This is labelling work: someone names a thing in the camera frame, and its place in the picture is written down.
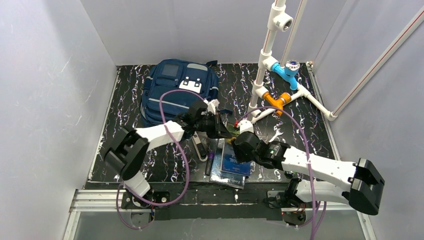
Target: backpack strap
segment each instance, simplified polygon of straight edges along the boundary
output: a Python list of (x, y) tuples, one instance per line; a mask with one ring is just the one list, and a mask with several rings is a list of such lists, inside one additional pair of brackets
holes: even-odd
[(207, 63), (205, 63), (205, 65), (208, 67), (214, 67), (218, 65), (218, 60), (208, 61)]

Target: navy blue backpack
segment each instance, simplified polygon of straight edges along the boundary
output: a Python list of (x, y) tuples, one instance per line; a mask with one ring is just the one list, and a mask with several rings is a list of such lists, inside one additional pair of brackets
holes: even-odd
[[(159, 110), (161, 95), (176, 89), (185, 89), (213, 100), (218, 97), (219, 78), (207, 64), (178, 59), (167, 59), (153, 67), (144, 80), (141, 96), (141, 120), (145, 127), (162, 124)], [(186, 113), (199, 98), (188, 92), (172, 92), (162, 100), (166, 121), (179, 113)]]

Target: blue book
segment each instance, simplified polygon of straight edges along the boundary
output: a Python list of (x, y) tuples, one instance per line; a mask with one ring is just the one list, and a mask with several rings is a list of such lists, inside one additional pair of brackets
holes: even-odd
[(227, 142), (227, 140), (225, 140), (225, 144), (222, 149), (221, 171), (247, 177), (251, 175), (251, 163), (238, 163), (236, 155), (234, 154), (233, 146), (231, 143)]
[(210, 181), (222, 185), (227, 185), (233, 188), (243, 189), (245, 186), (245, 176), (221, 171), (222, 152), (225, 139), (212, 139), (217, 141), (217, 149), (210, 171)]

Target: blue pipe fitting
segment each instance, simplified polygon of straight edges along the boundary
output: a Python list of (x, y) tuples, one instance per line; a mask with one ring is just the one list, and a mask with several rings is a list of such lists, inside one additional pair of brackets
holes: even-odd
[(298, 74), (300, 67), (300, 63), (290, 60), (285, 63), (284, 68), (281, 68), (278, 62), (274, 63), (274, 65), (271, 67), (271, 71), (280, 75), (282, 79), (290, 84), (290, 89), (295, 91), (298, 89), (298, 81), (296, 80), (295, 76)]

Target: orange pipe fitting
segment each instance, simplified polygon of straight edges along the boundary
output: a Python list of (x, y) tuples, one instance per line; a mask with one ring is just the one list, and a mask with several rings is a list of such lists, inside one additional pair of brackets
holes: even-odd
[[(262, 95), (262, 98), (265, 99), (269, 104), (271, 104), (271, 106), (274, 106), (276, 108), (279, 109), (283, 109), (283, 106), (285, 104), (290, 103), (290, 101), (292, 100), (292, 97), (290, 96), (290, 94), (288, 94), (287, 92), (284, 92), (283, 94), (281, 94), (279, 96), (279, 98), (277, 100), (275, 100), (269, 92), (265, 92)], [(275, 114), (277, 114), (277, 116), (281, 116), (283, 114), (282, 111), (276, 111)]]

